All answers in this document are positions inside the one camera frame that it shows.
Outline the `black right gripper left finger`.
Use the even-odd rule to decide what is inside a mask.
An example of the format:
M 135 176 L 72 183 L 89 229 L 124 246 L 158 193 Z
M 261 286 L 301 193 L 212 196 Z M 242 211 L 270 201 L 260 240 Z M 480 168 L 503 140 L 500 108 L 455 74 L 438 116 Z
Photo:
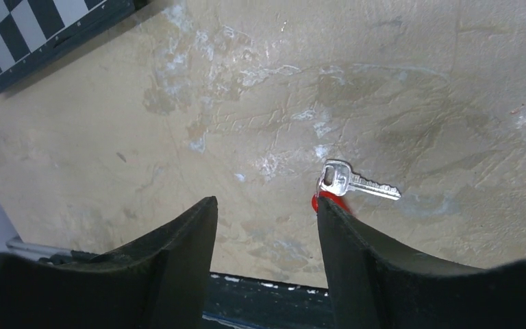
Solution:
M 218 202 L 81 263 L 0 253 L 0 328 L 198 328 Z

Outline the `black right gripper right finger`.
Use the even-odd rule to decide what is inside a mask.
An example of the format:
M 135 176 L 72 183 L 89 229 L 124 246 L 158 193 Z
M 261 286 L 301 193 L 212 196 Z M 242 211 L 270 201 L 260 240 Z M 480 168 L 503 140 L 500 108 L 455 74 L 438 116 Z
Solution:
M 317 204 L 337 328 L 526 328 L 526 259 L 461 265 L 393 239 L 330 199 Z

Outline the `red key tag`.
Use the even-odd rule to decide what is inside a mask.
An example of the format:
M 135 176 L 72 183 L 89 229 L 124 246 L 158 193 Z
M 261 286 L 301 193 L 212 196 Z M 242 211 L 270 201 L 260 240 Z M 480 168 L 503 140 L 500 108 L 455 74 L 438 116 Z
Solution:
M 333 193 L 330 193 L 328 191 L 319 191 L 317 194 L 315 194 L 311 199 L 311 205 L 315 212 L 318 212 L 318 198 L 325 198 L 332 200 L 335 204 L 337 204 L 339 207 L 341 207 L 343 210 L 351 214 L 351 210 L 348 207 L 345 199 L 343 196 L 337 196 Z

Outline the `silver key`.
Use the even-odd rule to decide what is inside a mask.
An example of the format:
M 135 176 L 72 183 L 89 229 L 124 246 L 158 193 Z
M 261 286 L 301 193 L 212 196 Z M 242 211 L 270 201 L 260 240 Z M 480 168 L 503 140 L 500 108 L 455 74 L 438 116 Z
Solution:
M 359 191 L 394 201 L 401 199 L 398 188 L 367 180 L 355 173 L 351 165 L 343 160 L 325 161 L 317 187 L 319 191 L 327 191 L 339 197 L 351 191 Z

